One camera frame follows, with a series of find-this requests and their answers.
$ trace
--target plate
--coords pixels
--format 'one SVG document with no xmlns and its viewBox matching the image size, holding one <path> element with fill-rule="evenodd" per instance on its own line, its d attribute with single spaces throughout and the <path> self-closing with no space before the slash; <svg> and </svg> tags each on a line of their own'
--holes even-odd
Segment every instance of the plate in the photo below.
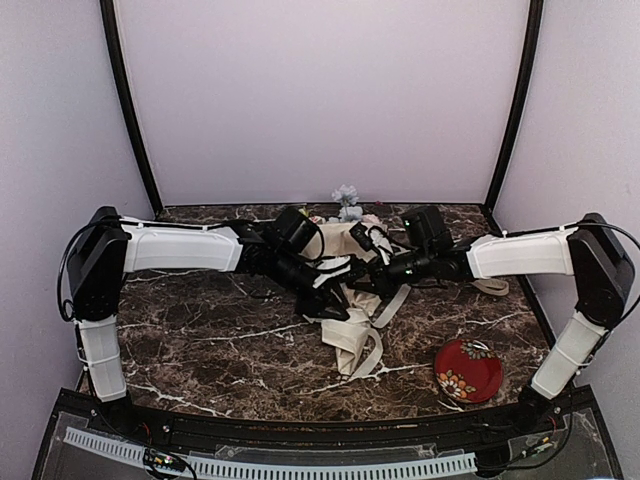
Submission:
<svg viewBox="0 0 640 480">
<path fill-rule="evenodd" d="M 502 385 L 502 362 L 477 340 L 446 343 L 436 355 L 435 373 L 440 387 L 456 402 L 483 403 Z"/>
</svg>

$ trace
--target white arm segment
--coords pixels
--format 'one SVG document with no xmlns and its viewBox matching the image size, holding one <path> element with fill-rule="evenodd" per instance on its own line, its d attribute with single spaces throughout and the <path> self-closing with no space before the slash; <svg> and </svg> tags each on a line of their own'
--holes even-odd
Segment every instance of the white arm segment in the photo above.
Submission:
<svg viewBox="0 0 640 480">
<path fill-rule="evenodd" d="M 584 366 L 591 351 L 606 333 L 604 327 L 594 325 L 580 312 L 574 312 L 553 350 L 531 380 L 531 387 L 549 400 L 557 397 L 580 367 Z"/>
<path fill-rule="evenodd" d="M 103 402 L 124 397 L 127 384 L 122 375 L 115 315 L 99 322 L 76 321 L 76 325 L 96 395 Z"/>
<path fill-rule="evenodd" d="M 139 220 L 126 218 L 138 223 Z M 203 268 L 233 271 L 238 265 L 242 245 L 231 228 L 175 229 L 123 225 L 131 238 L 127 244 L 125 273 L 150 268 Z M 76 322 L 86 357 L 86 365 L 96 395 L 103 402 L 122 398 L 127 385 L 122 374 L 116 317 L 98 322 Z"/>
<path fill-rule="evenodd" d="M 485 235 L 467 252 L 475 278 L 561 273 L 573 275 L 567 237 L 577 229 L 500 238 Z"/>
<path fill-rule="evenodd" d="M 127 221 L 139 222 L 135 218 Z M 131 235 L 127 244 L 125 273 L 150 268 L 206 268 L 235 270 L 242 253 L 238 236 L 229 227 L 182 230 L 167 227 L 123 225 Z"/>
</svg>

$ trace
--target vent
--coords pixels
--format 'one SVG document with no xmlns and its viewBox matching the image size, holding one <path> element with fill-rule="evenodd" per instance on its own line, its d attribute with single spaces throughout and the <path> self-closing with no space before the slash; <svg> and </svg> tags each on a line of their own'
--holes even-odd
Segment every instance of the vent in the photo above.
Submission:
<svg viewBox="0 0 640 480">
<path fill-rule="evenodd" d="M 68 427 L 65 443 L 111 460 L 143 468 L 144 447 Z M 288 466 L 238 463 L 189 455 L 185 460 L 201 480 L 422 480 L 477 471 L 475 454 L 382 465 Z"/>
</svg>

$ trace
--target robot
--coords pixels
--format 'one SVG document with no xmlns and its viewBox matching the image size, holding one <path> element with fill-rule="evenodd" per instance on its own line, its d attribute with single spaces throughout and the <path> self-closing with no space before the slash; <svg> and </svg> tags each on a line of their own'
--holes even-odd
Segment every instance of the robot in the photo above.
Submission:
<svg viewBox="0 0 640 480">
<path fill-rule="evenodd" d="M 212 226 L 148 222 L 102 207 L 77 232 L 63 257 L 60 313 L 75 324 L 79 356 L 95 396 L 107 410 L 113 406 L 130 410 L 116 323 L 123 279 L 132 272 L 204 268 L 265 275 L 296 294 L 296 313 L 341 320 L 348 318 L 341 284 L 388 299 L 403 284 L 424 278 L 473 281 L 506 275 L 572 275 L 578 293 L 575 311 L 523 387 L 512 419 L 520 431 L 527 431 L 638 303 L 625 314 L 634 265 L 612 232 L 621 230 L 599 214 L 587 214 L 564 227 L 495 232 L 457 242 L 435 206 L 407 212 L 402 221 L 410 245 L 399 253 L 380 248 L 379 239 L 386 235 L 381 229 L 368 230 L 358 223 L 350 230 L 365 251 L 376 253 L 365 262 L 355 256 L 302 256 L 320 232 L 293 207 L 272 221 L 232 220 Z M 65 270 L 71 295 L 63 301 Z"/>
</svg>

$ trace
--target dark marble surface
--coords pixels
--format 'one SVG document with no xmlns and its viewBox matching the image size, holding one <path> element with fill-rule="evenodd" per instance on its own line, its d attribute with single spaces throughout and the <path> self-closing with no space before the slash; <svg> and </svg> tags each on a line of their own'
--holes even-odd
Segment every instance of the dark marble surface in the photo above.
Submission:
<svg viewBox="0 0 640 480">
<path fill-rule="evenodd" d="M 409 205 L 365 205 L 391 227 Z M 307 205 L 333 216 L 337 204 Z M 164 221 L 215 223 L 273 218 L 279 206 L 172 207 Z M 455 237 L 487 226 L 475 206 L 441 207 Z M 254 420 L 348 421 L 450 413 L 432 369 L 445 342 L 469 337 L 503 362 L 499 393 L 481 406 L 514 402 L 547 352 L 537 321 L 515 279 L 492 297 L 469 284 L 412 290 L 380 334 L 382 365 L 370 376 L 342 379 L 335 349 L 320 326 L 293 313 L 294 297 L 261 277 L 210 271 L 146 271 L 122 292 L 119 337 L 134 401 L 172 411 Z M 273 294 L 268 299 L 253 298 Z"/>
</svg>

